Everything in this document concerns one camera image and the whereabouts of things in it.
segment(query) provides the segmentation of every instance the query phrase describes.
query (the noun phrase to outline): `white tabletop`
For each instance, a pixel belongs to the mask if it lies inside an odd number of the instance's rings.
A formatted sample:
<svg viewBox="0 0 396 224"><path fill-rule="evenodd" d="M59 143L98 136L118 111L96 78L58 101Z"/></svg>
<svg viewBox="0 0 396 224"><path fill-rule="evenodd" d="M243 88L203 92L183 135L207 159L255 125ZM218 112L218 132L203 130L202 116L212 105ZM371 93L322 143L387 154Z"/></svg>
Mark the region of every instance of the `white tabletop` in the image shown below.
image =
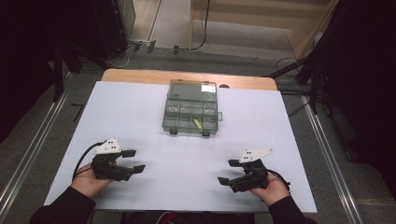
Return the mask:
<svg viewBox="0 0 396 224"><path fill-rule="evenodd" d="M228 160L239 159L246 148L272 148L263 164L291 183L303 212L317 212L280 92L218 88L223 121L216 135L203 138L163 131L167 91L167 85L97 82L45 204L70 185L88 147L116 137L122 149L137 151L133 158L117 159L118 165L146 164L146 169L104 189L95 199L97 209L265 212L260 199L248 191L233 193L218 176L242 176ZM82 164L92 158L89 153Z"/></svg>

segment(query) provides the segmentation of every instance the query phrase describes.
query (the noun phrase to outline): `left hand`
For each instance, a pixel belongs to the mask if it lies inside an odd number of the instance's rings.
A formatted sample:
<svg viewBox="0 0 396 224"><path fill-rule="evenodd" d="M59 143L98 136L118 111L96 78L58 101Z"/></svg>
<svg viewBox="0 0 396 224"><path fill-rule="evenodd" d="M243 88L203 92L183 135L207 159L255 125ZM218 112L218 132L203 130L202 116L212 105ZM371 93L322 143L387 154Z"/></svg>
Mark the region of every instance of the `left hand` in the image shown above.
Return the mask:
<svg viewBox="0 0 396 224"><path fill-rule="evenodd" d="M77 175L73 180L70 187L84 194L85 196L93 199L102 189L107 187L114 180L112 179L96 179L93 170L90 169L91 164L88 163L85 166L78 169L78 173L81 171L81 174Z"/></svg>

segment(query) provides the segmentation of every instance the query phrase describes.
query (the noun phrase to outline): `transparent gray plastic case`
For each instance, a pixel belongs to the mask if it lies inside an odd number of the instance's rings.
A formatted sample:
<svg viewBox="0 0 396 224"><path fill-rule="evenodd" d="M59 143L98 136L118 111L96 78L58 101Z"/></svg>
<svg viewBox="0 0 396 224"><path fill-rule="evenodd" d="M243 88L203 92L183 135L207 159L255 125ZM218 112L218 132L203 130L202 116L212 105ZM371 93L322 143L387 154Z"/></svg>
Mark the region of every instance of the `transparent gray plastic case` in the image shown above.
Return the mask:
<svg viewBox="0 0 396 224"><path fill-rule="evenodd" d="M215 82L172 79L163 115L163 130L170 134L216 134L218 96Z"/></svg>

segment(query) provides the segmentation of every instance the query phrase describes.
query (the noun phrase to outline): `black clothing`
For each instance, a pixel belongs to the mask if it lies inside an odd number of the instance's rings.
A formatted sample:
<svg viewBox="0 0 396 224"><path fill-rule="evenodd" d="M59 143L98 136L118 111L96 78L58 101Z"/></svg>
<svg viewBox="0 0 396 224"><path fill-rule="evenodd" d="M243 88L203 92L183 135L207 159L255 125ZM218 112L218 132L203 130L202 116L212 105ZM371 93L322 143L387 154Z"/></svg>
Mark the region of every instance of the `black clothing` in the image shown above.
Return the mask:
<svg viewBox="0 0 396 224"><path fill-rule="evenodd" d="M69 187L51 205L37 209L30 224L86 224L95 202L77 190ZM268 207L275 224L314 224L312 219L304 217L291 197L284 198ZM172 215L175 224L184 223L254 223L253 215L213 214L203 213L168 213L165 211L148 211L133 213L127 223L150 224L157 223L163 215Z"/></svg>

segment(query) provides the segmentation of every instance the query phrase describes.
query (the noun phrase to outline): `person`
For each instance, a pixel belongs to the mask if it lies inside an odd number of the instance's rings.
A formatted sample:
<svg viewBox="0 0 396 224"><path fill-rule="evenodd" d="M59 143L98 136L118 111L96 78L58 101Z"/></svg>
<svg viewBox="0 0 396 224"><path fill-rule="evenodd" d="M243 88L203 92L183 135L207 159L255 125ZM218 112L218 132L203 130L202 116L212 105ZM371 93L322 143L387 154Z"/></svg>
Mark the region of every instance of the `person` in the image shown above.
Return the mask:
<svg viewBox="0 0 396 224"><path fill-rule="evenodd" d="M87 223L95 207L94 198L106 186L110 179L96 179L91 165L81 167L72 184L52 204L38 208L32 215L31 224ZM280 178L268 174L266 189L251 189L268 206L275 224L298 223L313 224L315 220L306 218L300 211L289 191ZM254 217L247 215L219 215L212 213L170 213L151 211L133 213L126 223L254 223Z"/></svg>

